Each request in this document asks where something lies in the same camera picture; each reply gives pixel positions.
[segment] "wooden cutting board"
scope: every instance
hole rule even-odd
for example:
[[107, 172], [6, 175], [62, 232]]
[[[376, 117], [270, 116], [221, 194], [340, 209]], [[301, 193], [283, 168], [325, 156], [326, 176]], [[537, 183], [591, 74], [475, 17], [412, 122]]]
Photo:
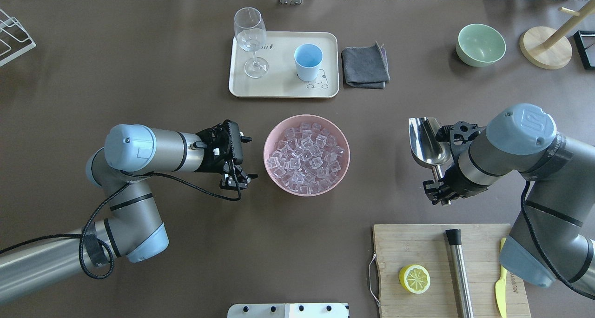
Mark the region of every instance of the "wooden cutting board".
[[[459, 318], [456, 283], [450, 248], [444, 235], [461, 229], [463, 258], [473, 312], [476, 318], [499, 318], [494, 286], [500, 277], [500, 239], [508, 224], [411, 224], [374, 225], [374, 248], [380, 288], [380, 318]], [[405, 265], [423, 265], [430, 273], [430, 288], [421, 295], [406, 291], [399, 283]], [[508, 318], [529, 318], [529, 303], [523, 280], [508, 272], [506, 284]]]

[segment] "metal scoop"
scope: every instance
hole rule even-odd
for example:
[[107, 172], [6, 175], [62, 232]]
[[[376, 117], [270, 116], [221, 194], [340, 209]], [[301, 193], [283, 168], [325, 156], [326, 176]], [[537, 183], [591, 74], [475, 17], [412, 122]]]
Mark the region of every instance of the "metal scoop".
[[410, 118], [411, 155], [420, 166], [430, 168], [434, 181], [442, 178], [440, 165], [450, 160], [450, 149], [443, 142], [436, 141], [436, 133], [440, 129], [434, 117]]

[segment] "pink bowl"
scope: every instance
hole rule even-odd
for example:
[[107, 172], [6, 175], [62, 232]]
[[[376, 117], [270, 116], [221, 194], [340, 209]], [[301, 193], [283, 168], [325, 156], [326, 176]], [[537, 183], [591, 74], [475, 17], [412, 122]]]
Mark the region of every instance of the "pink bowl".
[[[293, 192], [293, 191], [287, 189], [287, 187], [283, 186], [283, 184], [281, 182], [279, 182], [278, 179], [272, 175], [272, 171], [266, 165], [266, 161], [270, 157], [271, 153], [273, 153], [277, 149], [277, 144], [278, 144], [279, 140], [284, 140], [285, 130], [289, 129], [290, 127], [299, 127], [300, 123], [319, 123], [323, 128], [326, 128], [327, 130], [329, 130], [329, 132], [331, 134], [333, 134], [333, 136], [335, 136], [335, 138], [337, 139], [337, 145], [342, 147], [345, 150], [344, 155], [342, 157], [337, 158], [337, 161], [339, 162], [339, 164], [341, 166], [341, 170], [339, 170], [337, 172], [338, 180], [332, 186], [330, 186], [329, 189], [326, 189], [325, 191], [321, 191], [319, 193], [311, 193], [311, 194], [306, 195], [304, 193], [297, 193], [297, 192]], [[271, 131], [271, 133], [268, 134], [268, 137], [266, 138], [266, 141], [264, 143], [263, 159], [264, 159], [264, 167], [266, 169], [266, 172], [268, 173], [268, 176], [281, 189], [283, 189], [293, 195], [302, 196], [302, 197], [312, 197], [312, 196], [321, 195], [327, 191], [330, 191], [334, 187], [336, 187], [341, 182], [341, 180], [343, 180], [345, 173], [347, 172], [347, 169], [349, 168], [349, 160], [350, 160], [349, 158], [350, 158], [349, 144], [348, 144], [347, 139], [345, 138], [345, 135], [343, 134], [343, 132], [341, 132], [341, 130], [335, 124], [331, 123], [331, 121], [329, 121], [328, 119], [324, 119], [323, 117], [319, 117], [317, 115], [308, 115], [308, 114], [295, 115], [293, 117], [289, 117], [288, 119], [285, 119], [284, 121], [281, 121], [281, 123], [278, 123], [277, 126], [275, 126], [274, 129]]]

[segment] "lemon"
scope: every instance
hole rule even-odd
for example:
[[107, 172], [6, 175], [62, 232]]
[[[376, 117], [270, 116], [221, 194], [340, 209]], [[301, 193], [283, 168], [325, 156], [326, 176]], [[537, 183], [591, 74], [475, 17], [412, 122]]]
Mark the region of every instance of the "lemon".
[[412, 293], [424, 293], [430, 288], [430, 273], [421, 265], [406, 265], [399, 272], [399, 282]]

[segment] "gray cloth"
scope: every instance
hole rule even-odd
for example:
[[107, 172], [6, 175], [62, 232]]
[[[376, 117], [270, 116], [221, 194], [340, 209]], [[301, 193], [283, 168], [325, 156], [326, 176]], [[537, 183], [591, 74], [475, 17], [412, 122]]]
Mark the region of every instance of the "gray cloth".
[[351, 87], [384, 89], [385, 82], [390, 81], [386, 51], [378, 43], [370, 47], [345, 47], [341, 56], [345, 81]]

